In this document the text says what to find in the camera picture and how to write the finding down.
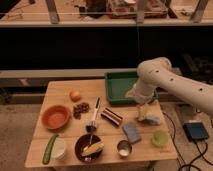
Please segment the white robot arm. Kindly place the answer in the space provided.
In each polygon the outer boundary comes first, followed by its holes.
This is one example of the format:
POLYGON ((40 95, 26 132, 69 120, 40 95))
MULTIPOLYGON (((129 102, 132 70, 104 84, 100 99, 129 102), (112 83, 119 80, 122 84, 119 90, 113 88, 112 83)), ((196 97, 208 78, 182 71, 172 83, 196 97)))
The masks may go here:
POLYGON ((213 118, 213 86, 176 75, 171 69, 166 57, 141 62, 137 67, 138 80, 126 95, 144 105, 160 87, 213 118))

